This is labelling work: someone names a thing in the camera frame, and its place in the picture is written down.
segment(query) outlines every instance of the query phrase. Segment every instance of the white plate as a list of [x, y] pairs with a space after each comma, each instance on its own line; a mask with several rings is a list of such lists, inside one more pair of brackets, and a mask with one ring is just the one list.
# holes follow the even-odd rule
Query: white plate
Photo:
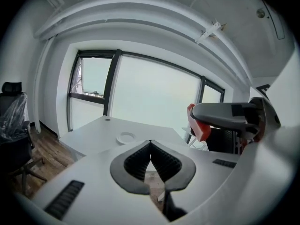
[[121, 144], [128, 144], [135, 142], [136, 136], [133, 133], [122, 132], [117, 136], [117, 141]]

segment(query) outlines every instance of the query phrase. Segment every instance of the orange plastic part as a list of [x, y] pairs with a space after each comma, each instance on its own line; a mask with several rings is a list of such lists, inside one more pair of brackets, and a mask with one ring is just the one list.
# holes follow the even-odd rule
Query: orange plastic part
[[188, 119], [189, 124], [191, 125], [191, 128], [193, 129], [193, 131], [195, 133], [197, 140], [199, 142], [205, 141], [210, 136], [211, 128], [209, 125], [204, 124], [200, 121], [197, 121], [191, 117], [190, 111], [191, 111], [192, 107], [194, 107], [194, 106], [195, 106], [195, 104], [191, 103], [187, 107], [187, 119]]

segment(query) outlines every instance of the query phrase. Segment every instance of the window frame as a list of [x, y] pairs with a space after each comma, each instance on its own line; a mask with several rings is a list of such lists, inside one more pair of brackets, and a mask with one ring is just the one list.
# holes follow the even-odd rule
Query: window frame
[[[67, 127], [68, 127], [69, 132], [73, 131], [72, 124], [71, 124], [71, 109], [70, 109], [71, 98], [77, 98], [77, 99], [88, 101], [88, 102], [103, 104], [104, 105], [103, 115], [106, 115], [106, 116], [109, 115], [108, 113], [110, 112], [110, 105], [111, 105], [110, 96], [114, 89], [116, 79], [117, 79], [118, 64], [123, 55], [129, 56], [129, 57], [140, 58], [140, 59], [144, 59], [144, 60], [149, 60], [149, 61], [155, 61], [156, 63], [160, 63], [165, 66], [167, 65], [169, 67], [178, 69], [182, 72], [185, 72], [190, 75], [198, 77], [200, 79], [200, 86], [198, 88], [199, 93], [196, 98], [197, 104], [202, 102], [205, 85], [207, 85], [207, 86], [211, 87], [212, 89], [221, 93], [220, 102], [223, 102], [223, 100], [224, 100], [225, 89], [222, 89], [220, 86], [218, 86], [214, 82], [210, 81], [205, 76], [199, 75], [198, 73], [195, 73], [195, 72], [193, 72], [185, 67], [181, 67], [177, 64], [174, 64], [174, 63], [162, 60], [162, 59], [158, 59], [155, 57], [135, 53], [135, 52], [125, 52], [120, 49], [118, 49], [118, 50], [85, 50], [85, 51], [79, 50], [77, 52], [77, 55], [75, 57], [75, 60], [74, 60], [73, 66], [72, 66], [72, 70], [71, 70], [71, 74], [70, 74], [70, 78], [69, 78], [68, 90], [67, 90]], [[103, 98], [71, 92], [71, 88], [73, 85], [72, 84], [73, 78], [75, 75], [74, 73], [76, 70], [78, 60], [80, 58], [112, 59], [110, 67], [109, 67], [109, 71], [107, 74]], [[187, 143], [189, 142], [190, 138], [191, 138], [191, 135], [186, 136], [185, 140]]]

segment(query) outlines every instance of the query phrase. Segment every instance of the white ceiling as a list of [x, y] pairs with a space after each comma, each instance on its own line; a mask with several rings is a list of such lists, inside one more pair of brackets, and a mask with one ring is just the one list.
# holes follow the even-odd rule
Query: white ceiling
[[[63, 0], [66, 9], [82, 0]], [[253, 77], [277, 76], [293, 50], [293, 39], [285, 28], [285, 39], [278, 40], [270, 15], [262, 0], [175, 0], [222, 25], [244, 57]], [[266, 16], [258, 18], [263, 8]]]

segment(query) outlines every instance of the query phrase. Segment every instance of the wooden floor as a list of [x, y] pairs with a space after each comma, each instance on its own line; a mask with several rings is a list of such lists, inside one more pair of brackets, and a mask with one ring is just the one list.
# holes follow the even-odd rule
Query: wooden floor
[[[49, 181], [65, 168], [72, 165], [74, 161], [70, 152], [59, 143], [58, 138], [42, 125], [41, 128], [42, 132], [38, 134], [35, 127], [31, 127], [32, 142], [35, 145], [32, 155], [34, 160], [44, 158], [45, 164], [37, 164], [32, 170]], [[22, 192], [21, 181], [21, 175], [17, 176], [15, 181], [12, 181], [12, 189], [14, 191]], [[158, 197], [164, 192], [165, 184], [157, 172], [146, 172], [145, 183], [150, 187], [151, 200], [162, 211], [164, 202], [158, 202]], [[42, 180], [28, 175], [26, 196], [32, 198], [43, 184]]]

